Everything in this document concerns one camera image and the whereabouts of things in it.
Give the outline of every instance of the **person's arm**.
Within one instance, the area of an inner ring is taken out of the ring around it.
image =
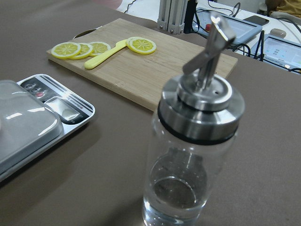
[[[268,7],[268,11],[276,9],[283,0],[265,0],[265,4]]]

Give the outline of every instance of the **metal bottle cap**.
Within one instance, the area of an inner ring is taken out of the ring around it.
[[[184,75],[165,84],[158,106],[158,116],[168,131],[203,145],[231,138],[245,110],[241,94],[214,74],[221,51],[235,39],[234,32],[219,14],[213,12],[211,20],[205,50],[183,66]]]

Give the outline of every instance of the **clear glass bottle body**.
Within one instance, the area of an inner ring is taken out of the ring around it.
[[[217,145],[185,142],[152,117],[144,187],[147,226],[192,226],[206,204],[235,136]]]

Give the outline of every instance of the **metal bracket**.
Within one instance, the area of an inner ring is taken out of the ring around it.
[[[188,0],[160,0],[158,28],[173,34],[184,30]]]

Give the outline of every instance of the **brown table surface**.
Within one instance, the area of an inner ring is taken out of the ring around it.
[[[96,108],[94,119],[0,184],[1,226],[142,226],[149,110],[47,60],[46,50],[123,18],[92,0],[0,3],[0,79],[45,73]],[[176,37],[205,46],[195,34]],[[245,56],[230,83],[246,112],[202,226],[301,224],[301,77]]]

